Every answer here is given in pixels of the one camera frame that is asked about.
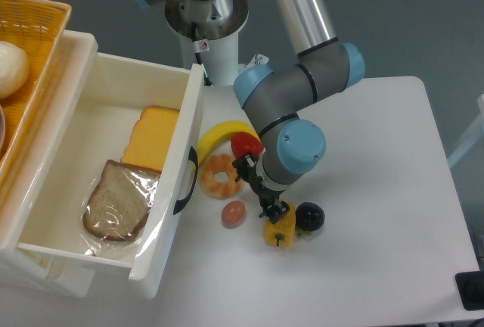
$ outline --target white bread roll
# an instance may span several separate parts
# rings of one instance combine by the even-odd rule
[[[29,59],[22,48],[0,41],[0,98],[16,92],[29,77]]]

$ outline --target black object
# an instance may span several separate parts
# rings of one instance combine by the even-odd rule
[[[455,281],[466,310],[484,310],[484,272],[460,272]]]
[[[303,202],[296,209],[296,224],[303,231],[316,231],[324,224],[324,211],[317,204]]]
[[[194,147],[190,147],[190,152],[188,153],[188,160],[194,162],[195,164],[194,180],[191,183],[191,188],[190,188],[190,191],[188,192],[187,197],[183,198],[182,200],[177,200],[175,202],[175,207],[173,208],[174,215],[176,215],[178,212],[180,212],[185,208],[187,203],[190,201],[191,195],[194,193],[195,183],[197,182],[197,174],[198,174],[198,155]]]

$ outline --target orange donut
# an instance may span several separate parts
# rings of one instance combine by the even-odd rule
[[[207,196],[225,200],[235,196],[244,186],[244,182],[235,182],[237,171],[232,166],[235,160],[229,154],[214,154],[203,162],[200,169],[200,187]],[[224,172],[228,180],[220,182],[215,179],[215,174]]]

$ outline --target black handle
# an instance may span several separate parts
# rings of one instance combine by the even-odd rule
[[[187,197],[183,198],[182,200],[177,200],[175,202],[175,207],[173,208],[174,215],[176,215],[178,212],[185,208],[187,203],[190,201],[191,195],[194,193],[195,183],[197,182],[198,175],[198,155],[194,147],[190,147],[190,152],[188,153],[188,160],[191,160],[195,164],[194,181],[191,183],[191,188],[188,192]]]

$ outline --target silver metal tube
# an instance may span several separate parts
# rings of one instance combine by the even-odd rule
[[[296,53],[336,37],[323,0],[278,0],[278,3]]]

